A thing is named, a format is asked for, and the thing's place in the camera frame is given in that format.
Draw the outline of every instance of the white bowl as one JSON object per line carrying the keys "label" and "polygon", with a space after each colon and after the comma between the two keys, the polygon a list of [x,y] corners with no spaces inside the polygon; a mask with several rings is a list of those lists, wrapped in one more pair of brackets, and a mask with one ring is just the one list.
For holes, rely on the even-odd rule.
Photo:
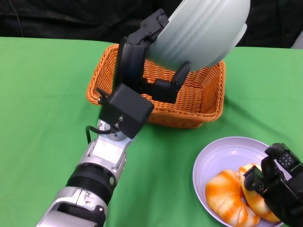
{"label": "white bowl", "polygon": [[150,46],[148,59],[176,71],[190,71],[222,60],[244,35],[250,0],[183,0]]}

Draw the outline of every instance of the croissant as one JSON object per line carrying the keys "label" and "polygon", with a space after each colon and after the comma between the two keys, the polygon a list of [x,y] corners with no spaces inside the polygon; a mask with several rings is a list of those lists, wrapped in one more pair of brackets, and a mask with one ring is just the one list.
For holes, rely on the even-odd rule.
{"label": "croissant", "polygon": [[260,222],[256,215],[241,199],[239,173],[224,170],[211,179],[205,187],[208,207],[225,223],[234,227],[252,227]]}
{"label": "croissant", "polygon": [[244,187],[244,174],[253,166],[256,166],[259,170],[261,169],[260,165],[255,164],[248,164],[246,166],[241,166],[239,169],[240,174],[240,185],[244,192],[245,198],[249,206],[252,208],[252,210],[258,214],[261,218],[265,219],[269,222],[278,222],[280,221],[273,212],[268,208],[266,203],[264,202],[264,199],[255,191],[248,191]]}

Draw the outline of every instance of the black background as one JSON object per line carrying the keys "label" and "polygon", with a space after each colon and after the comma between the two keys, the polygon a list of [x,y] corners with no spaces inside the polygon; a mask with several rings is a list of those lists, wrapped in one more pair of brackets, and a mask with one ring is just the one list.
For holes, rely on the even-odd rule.
{"label": "black background", "polygon": [[[118,43],[159,8],[168,16],[181,0],[11,0],[24,37]],[[290,48],[303,30],[303,0],[251,0],[239,46]],[[20,37],[9,0],[0,0],[0,36]]]}

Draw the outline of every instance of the wicker basket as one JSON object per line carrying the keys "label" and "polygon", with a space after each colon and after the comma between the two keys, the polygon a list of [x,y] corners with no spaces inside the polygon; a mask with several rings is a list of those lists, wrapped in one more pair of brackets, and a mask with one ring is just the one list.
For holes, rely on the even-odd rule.
{"label": "wicker basket", "polygon": [[[99,98],[97,87],[111,93],[117,52],[117,44],[109,46],[91,78],[86,97],[95,105],[98,105]],[[171,80],[173,75],[174,72],[145,61],[143,76],[149,82],[156,78]],[[212,68],[189,73],[175,104],[152,101],[150,96],[142,96],[151,100],[155,106],[149,122],[174,128],[197,128],[203,122],[214,121],[221,116],[224,88],[225,63],[221,61]]]}

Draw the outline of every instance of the table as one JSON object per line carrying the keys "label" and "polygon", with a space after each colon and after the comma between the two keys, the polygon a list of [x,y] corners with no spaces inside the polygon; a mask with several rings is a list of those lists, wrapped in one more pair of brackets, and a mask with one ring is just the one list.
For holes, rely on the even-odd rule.
{"label": "table", "polygon": [[[0,220],[33,227],[87,147],[85,91],[109,43],[0,38]],[[284,142],[303,159],[303,51],[235,48],[222,117],[196,130],[147,124],[128,149],[107,227],[219,227],[192,184],[199,152],[227,136]]]}

